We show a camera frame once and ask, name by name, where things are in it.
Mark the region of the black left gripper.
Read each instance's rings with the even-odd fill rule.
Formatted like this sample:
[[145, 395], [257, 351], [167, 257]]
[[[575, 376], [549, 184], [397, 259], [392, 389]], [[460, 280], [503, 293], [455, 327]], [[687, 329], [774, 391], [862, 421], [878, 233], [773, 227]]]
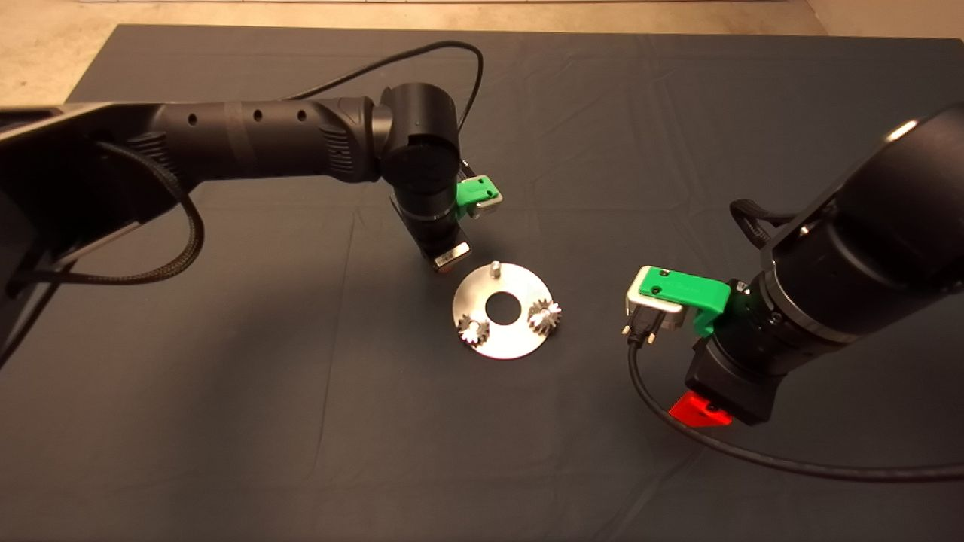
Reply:
[[454, 214], [413, 219], [413, 239], [433, 271], [444, 273], [471, 253], [471, 244]]

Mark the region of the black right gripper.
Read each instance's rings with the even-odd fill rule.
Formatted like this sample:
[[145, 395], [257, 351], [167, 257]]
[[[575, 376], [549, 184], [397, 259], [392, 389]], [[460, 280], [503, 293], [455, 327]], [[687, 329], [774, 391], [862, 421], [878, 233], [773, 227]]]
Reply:
[[784, 376], [741, 367], [714, 337], [697, 340], [685, 374], [689, 391], [669, 408], [688, 428], [726, 428], [733, 417], [744, 425], [769, 422]]

